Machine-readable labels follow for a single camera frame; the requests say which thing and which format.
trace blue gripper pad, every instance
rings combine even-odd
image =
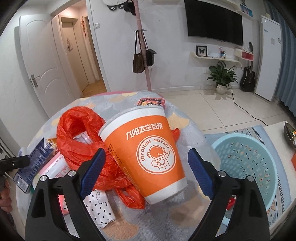
[[[191,167],[203,194],[212,200],[214,198],[213,181],[205,170],[202,162],[204,162],[204,160],[195,149],[191,149],[188,152],[189,166]]]
[[[80,197],[82,199],[85,199],[86,196],[91,194],[93,187],[103,169],[103,166],[105,165],[105,151],[100,148],[91,160],[92,163],[80,182]]]

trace blue curtain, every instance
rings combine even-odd
[[[296,38],[278,10],[268,1],[265,6],[271,18],[280,23],[282,34],[282,61],[275,96],[296,117]]]

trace rug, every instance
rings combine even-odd
[[[244,128],[236,131],[220,133],[220,134],[207,134],[205,135],[205,137],[207,142],[212,145],[217,139],[230,133],[241,133],[241,134],[246,134],[256,138],[270,151],[275,161],[277,172],[278,172],[278,182],[277,182],[278,187],[277,187],[276,195],[274,197],[272,205],[267,210],[268,222],[269,222],[269,226],[271,226],[276,222],[276,220],[279,219],[279,217],[283,214],[285,209],[291,203],[291,195],[290,195],[288,179],[286,176],[286,172],[284,170],[284,166],[281,162],[281,159],[262,125],[252,126],[252,127],[248,127],[248,128]]]

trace red plastic bag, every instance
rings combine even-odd
[[[144,209],[144,198],[125,176],[98,136],[104,123],[104,119],[88,107],[77,106],[67,110],[61,116],[57,126],[57,148],[72,170],[77,170],[84,161],[91,160],[99,148],[103,148],[106,152],[106,162],[94,189],[106,191],[114,188],[127,207]],[[73,140],[75,136],[84,131],[87,132],[93,143],[84,144]],[[177,141],[180,130],[175,129],[172,133]]]

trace refrigerator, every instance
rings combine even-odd
[[[260,62],[255,94],[272,101],[281,68],[281,25],[260,17]]]

